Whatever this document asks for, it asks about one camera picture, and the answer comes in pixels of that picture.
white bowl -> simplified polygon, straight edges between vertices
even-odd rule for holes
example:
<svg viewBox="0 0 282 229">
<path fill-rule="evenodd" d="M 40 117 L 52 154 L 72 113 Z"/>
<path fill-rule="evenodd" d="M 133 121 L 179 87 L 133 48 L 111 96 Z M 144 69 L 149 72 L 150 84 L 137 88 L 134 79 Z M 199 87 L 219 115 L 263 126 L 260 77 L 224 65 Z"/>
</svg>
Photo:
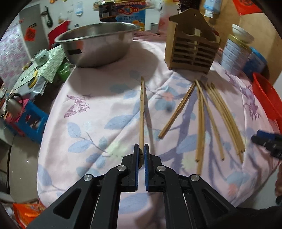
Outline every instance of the white bowl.
<svg viewBox="0 0 282 229">
<path fill-rule="evenodd" d="M 242 29 L 241 27 L 235 24 L 232 25 L 232 30 L 233 30 L 234 36 L 246 44 L 252 43 L 255 39 L 251 34 L 249 34 L 247 31 L 245 31 L 244 29 Z"/>
</svg>

blue lid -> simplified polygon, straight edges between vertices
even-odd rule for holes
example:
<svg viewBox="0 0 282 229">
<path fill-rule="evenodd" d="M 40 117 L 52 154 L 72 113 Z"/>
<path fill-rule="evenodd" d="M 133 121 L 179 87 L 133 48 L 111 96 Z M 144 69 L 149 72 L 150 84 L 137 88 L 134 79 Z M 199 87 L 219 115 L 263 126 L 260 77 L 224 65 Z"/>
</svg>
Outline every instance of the blue lid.
<svg viewBox="0 0 282 229">
<path fill-rule="evenodd" d="M 258 57 L 260 58 L 260 60 L 262 62 L 264 62 L 265 64 L 267 64 L 267 60 L 262 56 L 262 54 L 260 54 L 255 48 L 251 47 L 252 52 Z"/>
</svg>

human hand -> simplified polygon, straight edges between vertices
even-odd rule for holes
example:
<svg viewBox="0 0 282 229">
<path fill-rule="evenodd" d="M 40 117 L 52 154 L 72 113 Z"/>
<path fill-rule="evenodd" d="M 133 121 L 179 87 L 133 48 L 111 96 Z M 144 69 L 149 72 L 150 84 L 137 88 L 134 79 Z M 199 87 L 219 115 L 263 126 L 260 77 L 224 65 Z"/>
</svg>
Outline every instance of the human hand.
<svg viewBox="0 0 282 229">
<path fill-rule="evenodd" d="M 282 195 L 282 164 L 280 164 L 279 166 L 277 181 L 275 183 L 275 195 L 276 196 Z"/>
</svg>

red plastic bowl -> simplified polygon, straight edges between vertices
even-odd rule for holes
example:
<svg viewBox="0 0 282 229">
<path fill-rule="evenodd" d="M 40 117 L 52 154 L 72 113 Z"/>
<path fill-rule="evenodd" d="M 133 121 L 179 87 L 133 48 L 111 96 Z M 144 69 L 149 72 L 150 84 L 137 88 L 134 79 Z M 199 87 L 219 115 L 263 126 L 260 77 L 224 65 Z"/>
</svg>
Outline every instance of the red plastic bowl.
<svg viewBox="0 0 282 229">
<path fill-rule="evenodd" d="M 267 117 L 276 120 L 282 133 L 282 101 L 274 87 L 259 73 L 253 73 L 253 93 L 261 103 Z"/>
</svg>

blue gripper pad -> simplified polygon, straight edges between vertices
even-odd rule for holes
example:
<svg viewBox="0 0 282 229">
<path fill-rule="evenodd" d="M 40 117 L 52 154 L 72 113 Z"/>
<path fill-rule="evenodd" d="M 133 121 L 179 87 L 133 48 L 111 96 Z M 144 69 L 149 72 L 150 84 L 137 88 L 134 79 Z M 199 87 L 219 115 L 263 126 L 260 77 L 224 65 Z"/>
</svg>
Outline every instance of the blue gripper pad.
<svg viewBox="0 0 282 229">
<path fill-rule="evenodd" d="M 148 187 L 149 187 L 149 174 L 148 174 L 148 157 L 149 156 L 150 156 L 150 152 L 147 152 L 147 147 L 145 145 L 144 146 L 144 167 L 145 167 L 145 186 L 146 186 L 146 191 L 148 191 Z"/>
<path fill-rule="evenodd" d="M 270 139 L 270 140 L 275 140 L 275 134 L 273 133 L 267 133 L 267 132 L 264 132 L 264 131 L 257 131 L 257 136 L 260 137 L 260 138 L 266 138 L 266 139 Z"/>
<path fill-rule="evenodd" d="M 138 174 L 139 174 L 139 145 L 135 144 L 134 145 L 134 153 L 135 150 L 137 151 L 137 157 L 136 157 L 136 166 L 135 166 L 135 188 L 137 190 L 138 188 Z"/>
</svg>

